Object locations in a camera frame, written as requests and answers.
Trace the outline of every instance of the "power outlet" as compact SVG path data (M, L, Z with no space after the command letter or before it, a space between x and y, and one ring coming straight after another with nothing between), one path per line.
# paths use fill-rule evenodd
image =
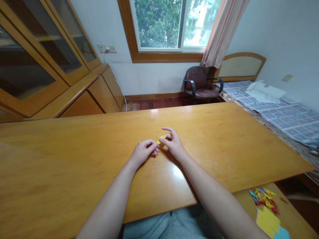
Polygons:
M99 49L99 51L100 51L101 53L104 53L105 45L97 44L97 48Z
M117 53L114 45L106 45L104 50L107 50L105 53Z
M293 75L286 75L284 78L282 78L282 81L288 82L293 78Z

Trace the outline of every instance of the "pink curtain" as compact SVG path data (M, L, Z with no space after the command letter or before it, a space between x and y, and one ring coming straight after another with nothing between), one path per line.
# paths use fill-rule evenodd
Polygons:
M248 3L249 0L222 1L201 62L204 66L221 66Z

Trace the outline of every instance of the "window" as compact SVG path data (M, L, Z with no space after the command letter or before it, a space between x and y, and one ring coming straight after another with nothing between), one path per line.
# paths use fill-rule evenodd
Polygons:
M130 0L138 52L204 52L222 0Z

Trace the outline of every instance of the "hand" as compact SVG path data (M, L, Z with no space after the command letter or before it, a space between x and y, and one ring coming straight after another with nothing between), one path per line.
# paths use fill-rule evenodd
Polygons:
M186 152L182 141L180 140L175 130L170 127L163 127L162 129L168 130L170 131L170 133L166 134L167 139L159 138L159 141L168 147L169 151L178 161L185 158L188 153Z
M159 145L152 139L138 142L130 156L129 162L131 162L134 169L137 170L147 160L150 154L156 156L159 151Z

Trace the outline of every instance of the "armrest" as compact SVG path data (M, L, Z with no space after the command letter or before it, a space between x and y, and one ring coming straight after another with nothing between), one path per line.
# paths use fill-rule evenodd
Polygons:
M187 82L190 82L192 84L192 94L189 94L189 93L186 93L186 83ZM190 95L192 97L195 97L195 94L196 94L196 85L195 85L195 82L192 81L192 80L184 80L184 91L187 95Z
M224 82L221 78L207 78L207 81L208 80L218 80L219 83L220 83L220 90L218 93L221 93L223 91L223 88L224 88Z

